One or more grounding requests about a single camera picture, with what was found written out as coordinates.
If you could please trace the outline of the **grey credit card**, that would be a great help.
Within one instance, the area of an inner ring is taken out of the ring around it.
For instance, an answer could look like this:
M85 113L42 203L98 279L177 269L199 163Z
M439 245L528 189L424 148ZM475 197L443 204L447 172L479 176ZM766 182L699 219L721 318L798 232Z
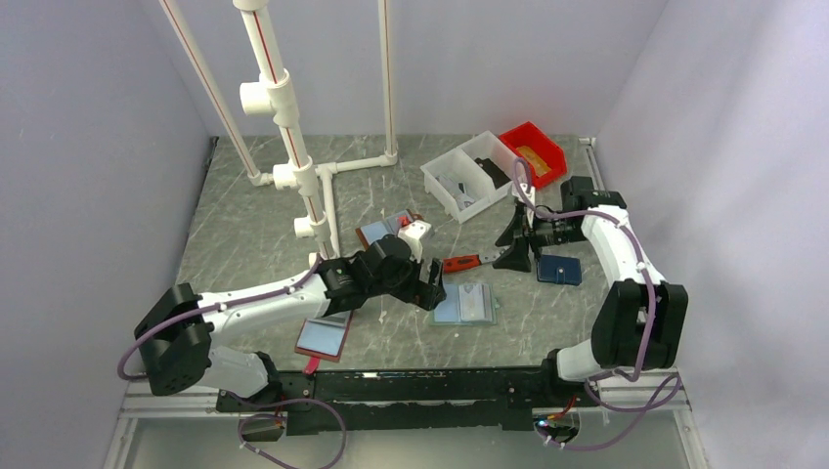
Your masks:
M488 286L480 283L465 283L458 288L460 319L466 322L482 321L487 318Z

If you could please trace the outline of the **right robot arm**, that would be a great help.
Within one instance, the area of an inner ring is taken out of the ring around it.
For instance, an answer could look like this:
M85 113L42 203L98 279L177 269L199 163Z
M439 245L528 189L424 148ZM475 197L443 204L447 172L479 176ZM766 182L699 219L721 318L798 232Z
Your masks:
M556 368L538 382L543 400L565 404L576 393L576 381L618 371L636 377L644 370L672 367L688 294L650 262L623 197L596 189L588 177L562 184L559 210L536 203L534 189L525 183L511 184L510 192L515 211L496 241L504 252L495 268L529 272L540 263L543 248L586 241L608 284L589 338L554 352Z

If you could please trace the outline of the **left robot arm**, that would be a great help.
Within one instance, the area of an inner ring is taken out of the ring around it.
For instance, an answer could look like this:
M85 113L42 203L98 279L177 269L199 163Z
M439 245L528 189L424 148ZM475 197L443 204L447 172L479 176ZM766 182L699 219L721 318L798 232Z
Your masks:
M129 351L139 354L141 377L155 396L204 386L266 410L281 396L278 369L265 353L231 348L236 337L286 320L350 313L380 296L432 310L447 297L444 263L432 260L427 279L422 267L405 240L387 235L349 257L317 257L296 276L254 287L197 293L188 283L173 285L138 323Z

